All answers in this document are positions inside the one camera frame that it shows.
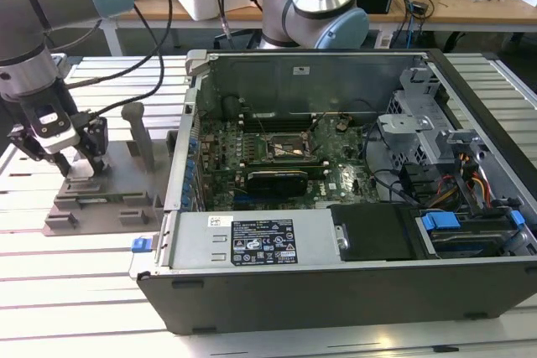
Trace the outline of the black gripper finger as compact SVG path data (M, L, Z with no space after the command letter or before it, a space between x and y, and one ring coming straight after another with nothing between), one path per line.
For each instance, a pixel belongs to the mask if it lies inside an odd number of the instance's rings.
M30 134L29 130L20 124L13 125L8 134L10 142L20 151L34 161L45 160L55 165L66 178L70 171L70 164L62 153L48 153L40 143Z
M79 152L99 175L105 167L103 161L108 147L108 125L105 117L83 116L78 133L81 138Z

